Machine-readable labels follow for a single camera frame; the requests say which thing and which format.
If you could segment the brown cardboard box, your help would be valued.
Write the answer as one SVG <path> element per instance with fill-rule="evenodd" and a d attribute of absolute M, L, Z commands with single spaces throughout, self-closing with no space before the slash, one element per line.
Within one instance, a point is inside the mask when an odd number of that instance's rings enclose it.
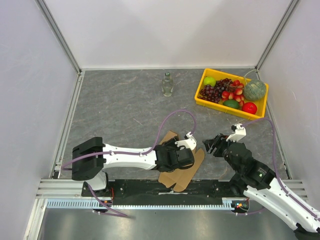
<path fill-rule="evenodd" d="M 188 169 L 175 169 L 172 172 L 161 172 L 158 177 L 158 182 L 163 184 L 167 189 L 172 189 L 174 192 L 183 192 L 195 176 L 205 158 L 205 151 L 203 148 L 196 147 L 192 150 L 192 153 L 194 157 L 194 165 L 192 167 Z"/>

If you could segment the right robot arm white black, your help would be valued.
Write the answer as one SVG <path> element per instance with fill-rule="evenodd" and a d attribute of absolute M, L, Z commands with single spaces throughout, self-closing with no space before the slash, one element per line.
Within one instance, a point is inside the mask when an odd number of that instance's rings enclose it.
<path fill-rule="evenodd" d="M 235 197 L 245 196 L 285 222 L 298 240 L 320 238 L 320 212 L 303 201 L 276 173 L 254 159 L 244 143 L 227 140 L 218 134 L 203 140 L 205 150 L 216 158 L 224 158 L 235 174 L 229 181 L 229 191 Z"/>

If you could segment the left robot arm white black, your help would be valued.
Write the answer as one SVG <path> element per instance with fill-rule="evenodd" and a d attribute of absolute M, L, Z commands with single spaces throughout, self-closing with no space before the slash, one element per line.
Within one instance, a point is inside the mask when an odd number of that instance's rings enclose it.
<path fill-rule="evenodd" d="M 184 140 L 174 136 L 153 148 L 117 147 L 104 144 L 102 137 L 93 137 L 72 149 L 71 179 L 86 182 L 95 194 L 104 197 L 110 191 L 105 169 L 139 168 L 159 172 L 189 169 L 195 163 L 196 146 L 192 136 Z"/>

